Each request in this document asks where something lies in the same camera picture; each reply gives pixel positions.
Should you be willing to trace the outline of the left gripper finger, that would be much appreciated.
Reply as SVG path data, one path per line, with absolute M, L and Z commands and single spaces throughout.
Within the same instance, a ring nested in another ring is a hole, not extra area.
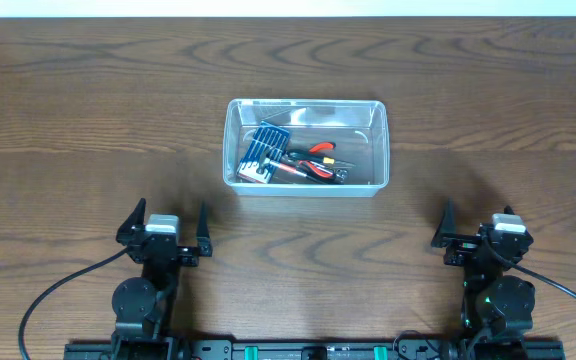
M 144 217 L 146 212 L 146 199 L 141 198 L 134 210 L 118 228 L 116 241 L 122 245 L 129 245 L 144 232 Z
M 213 247 L 207 223 L 207 210 L 204 203 L 201 204 L 199 211 L 196 239 L 199 255 L 201 257 L 211 257 L 213 254 Z

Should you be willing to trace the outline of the claw hammer black handle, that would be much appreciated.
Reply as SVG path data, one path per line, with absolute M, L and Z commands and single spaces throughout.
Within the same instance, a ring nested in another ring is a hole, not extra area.
M 303 165 L 298 164 L 297 166 L 291 166 L 288 164 L 284 164 L 280 161 L 268 158 L 265 155 L 260 155 L 259 156 L 259 166 L 258 166 L 257 172 L 262 174 L 269 167 L 275 167 L 275 168 L 280 169 L 280 170 L 287 172 L 289 174 L 299 176 L 299 177 L 305 178 L 307 180 L 310 180 L 310 181 L 313 181 L 313 182 L 319 183 L 319 184 L 341 185 L 341 184 L 345 183 L 345 182 L 338 181 L 336 179 L 336 177 L 332 181 L 327 181 L 325 179 L 321 179 L 319 177 L 316 177 L 313 173 L 308 171 Z

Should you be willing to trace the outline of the blue precision screwdriver set case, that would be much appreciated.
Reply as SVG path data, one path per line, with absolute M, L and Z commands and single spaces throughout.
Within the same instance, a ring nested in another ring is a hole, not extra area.
M 239 161 L 237 176 L 252 183 L 268 184 L 290 140 L 290 132 L 262 121 L 252 134 L 251 142 Z

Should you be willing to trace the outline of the yellow black screwdriver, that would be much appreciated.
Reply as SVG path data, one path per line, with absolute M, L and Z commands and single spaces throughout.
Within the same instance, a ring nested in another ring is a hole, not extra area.
M 303 150 L 288 150 L 286 155 L 291 160 L 296 161 L 311 161 L 326 165 L 338 166 L 338 167 L 354 167 L 355 164 L 351 162 L 346 162 L 342 160 L 337 160 L 325 155 L 319 155 L 315 153 L 310 153 Z

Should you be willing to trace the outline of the red handled pliers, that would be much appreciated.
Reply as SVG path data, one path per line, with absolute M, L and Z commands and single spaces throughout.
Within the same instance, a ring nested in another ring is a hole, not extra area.
M 334 150 L 336 144 L 334 142 L 320 142 L 312 146 L 309 150 L 303 150 L 310 153 L 315 153 L 319 155 L 324 155 L 324 150 Z M 332 181 L 336 175 L 332 165 L 321 164 L 311 161 L 297 161 L 299 165 L 303 165 L 308 171 L 313 173 L 316 177 L 325 179 L 327 181 Z

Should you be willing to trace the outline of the silver combination wrench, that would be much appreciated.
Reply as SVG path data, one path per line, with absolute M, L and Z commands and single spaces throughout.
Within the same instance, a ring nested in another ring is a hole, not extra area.
M 348 177 L 348 171 L 346 169 L 336 169 L 335 175 L 338 181 L 345 182 Z

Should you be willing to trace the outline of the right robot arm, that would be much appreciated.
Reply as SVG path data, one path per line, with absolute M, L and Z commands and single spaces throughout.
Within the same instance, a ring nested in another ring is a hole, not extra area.
M 457 232 L 453 204 L 447 202 L 431 240 L 446 250 L 446 265 L 464 270 L 461 323 L 446 359 L 527 359 L 524 333 L 533 327 L 535 287 L 506 272 L 533 243 L 523 220 L 507 206 L 479 225 L 474 235 Z

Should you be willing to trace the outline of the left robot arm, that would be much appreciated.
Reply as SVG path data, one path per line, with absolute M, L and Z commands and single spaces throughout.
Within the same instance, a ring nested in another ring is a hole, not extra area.
M 206 209 L 199 211 L 197 244 L 182 245 L 181 220 L 175 215 L 145 216 L 146 200 L 118 228 L 116 241 L 142 267 L 141 275 L 123 281 L 112 296 L 116 315 L 111 338 L 111 360 L 174 360 L 192 357 L 187 340 L 169 330 L 183 267 L 196 267 L 210 257 L 213 247 Z

